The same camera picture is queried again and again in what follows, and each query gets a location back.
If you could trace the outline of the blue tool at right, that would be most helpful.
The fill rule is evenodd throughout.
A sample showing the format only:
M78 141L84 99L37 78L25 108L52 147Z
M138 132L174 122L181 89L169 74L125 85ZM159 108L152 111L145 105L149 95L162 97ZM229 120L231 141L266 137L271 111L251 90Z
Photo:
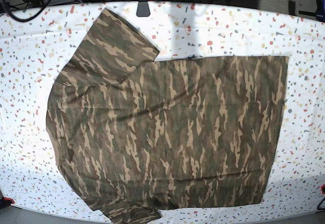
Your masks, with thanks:
M317 21L324 23L324 0L316 0L316 11L307 12L307 11L299 11L299 14L315 17Z

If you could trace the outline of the terrazzo pattern table cloth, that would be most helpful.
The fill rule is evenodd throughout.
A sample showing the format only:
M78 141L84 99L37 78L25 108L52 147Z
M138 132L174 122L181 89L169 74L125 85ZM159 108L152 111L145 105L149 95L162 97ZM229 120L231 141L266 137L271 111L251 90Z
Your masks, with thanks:
M1 16L1 192L15 206L84 221L92 211L59 173L46 132L49 93L99 14L121 16L159 49L157 60L189 56L286 55L287 93L269 182L258 205L165 211L159 223L241 223L316 211L324 184L324 24L254 9L150 2L83 4Z

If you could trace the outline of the red clamp left corner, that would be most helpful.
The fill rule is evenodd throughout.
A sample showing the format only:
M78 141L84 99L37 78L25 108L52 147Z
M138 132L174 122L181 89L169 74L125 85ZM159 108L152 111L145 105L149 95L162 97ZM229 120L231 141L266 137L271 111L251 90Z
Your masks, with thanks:
M4 201L5 201L6 203L9 203L9 205L11 205L11 204L14 204L14 203L15 203L13 199L10 199L10 198L6 198L6 197L4 197Z

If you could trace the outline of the red clamp corner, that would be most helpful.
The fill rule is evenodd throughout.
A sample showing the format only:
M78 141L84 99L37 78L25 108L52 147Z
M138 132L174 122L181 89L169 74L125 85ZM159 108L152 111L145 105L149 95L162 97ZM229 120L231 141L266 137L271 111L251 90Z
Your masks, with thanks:
M321 193L322 193L323 195L325 195L325 184L323 184L323 185L320 187L320 189L321 189Z
M9 203L9 205L11 205L11 204L14 204L14 203L15 203L13 199L10 199L10 198L6 198L6 197L4 197L4 201L5 201L6 203Z

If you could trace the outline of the camouflage T-shirt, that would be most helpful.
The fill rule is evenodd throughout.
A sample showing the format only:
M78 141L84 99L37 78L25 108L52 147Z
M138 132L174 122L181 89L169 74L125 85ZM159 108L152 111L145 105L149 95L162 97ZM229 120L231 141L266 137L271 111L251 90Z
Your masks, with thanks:
M113 223L261 202L279 138L285 56L156 62L103 10L48 99L46 130L74 192Z

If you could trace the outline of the red clamp right corner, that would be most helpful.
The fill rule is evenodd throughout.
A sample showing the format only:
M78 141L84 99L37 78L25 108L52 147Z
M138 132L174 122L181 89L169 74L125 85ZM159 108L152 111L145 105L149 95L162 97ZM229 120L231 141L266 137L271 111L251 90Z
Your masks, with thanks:
M320 189L321 189L321 193L322 193L323 195L325 195L325 184L323 184L323 185L320 187Z

